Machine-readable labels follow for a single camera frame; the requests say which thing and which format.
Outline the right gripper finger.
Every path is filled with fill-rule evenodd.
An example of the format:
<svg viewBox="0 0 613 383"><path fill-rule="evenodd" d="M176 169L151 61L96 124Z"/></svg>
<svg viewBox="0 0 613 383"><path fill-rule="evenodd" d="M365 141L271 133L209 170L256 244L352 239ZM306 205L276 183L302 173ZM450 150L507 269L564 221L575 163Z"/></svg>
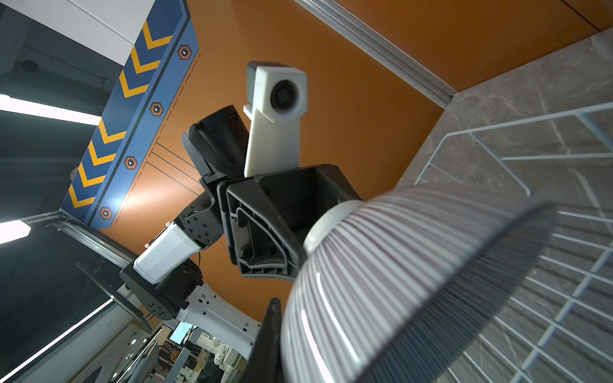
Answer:
<svg viewBox="0 0 613 383"><path fill-rule="evenodd" d="M281 361L282 306L273 298L266 311L239 383L284 382Z"/></svg>

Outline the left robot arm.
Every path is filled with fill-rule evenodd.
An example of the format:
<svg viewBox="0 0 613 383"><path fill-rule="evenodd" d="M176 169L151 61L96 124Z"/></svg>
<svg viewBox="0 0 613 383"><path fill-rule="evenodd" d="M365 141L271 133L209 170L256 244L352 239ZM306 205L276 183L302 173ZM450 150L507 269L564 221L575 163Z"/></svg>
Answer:
<svg viewBox="0 0 613 383"><path fill-rule="evenodd" d="M307 261L309 231L361 198L332 164L244 175L248 132L231 105L193 124L182 142L204 191L120 276L153 316L199 327L249 357L260 324L204 283L193 256L225 239L242 276L292 281Z"/></svg>

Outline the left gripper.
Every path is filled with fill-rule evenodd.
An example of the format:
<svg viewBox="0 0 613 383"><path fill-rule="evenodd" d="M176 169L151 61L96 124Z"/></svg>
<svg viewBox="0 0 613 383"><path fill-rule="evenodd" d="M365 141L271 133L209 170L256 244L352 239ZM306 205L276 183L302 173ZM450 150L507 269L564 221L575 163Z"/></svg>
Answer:
<svg viewBox="0 0 613 383"><path fill-rule="evenodd" d="M361 199L332 164L227 180L217 194L228 255L241 275L290 282L306 260L299 239L332 207Z"/></svg>

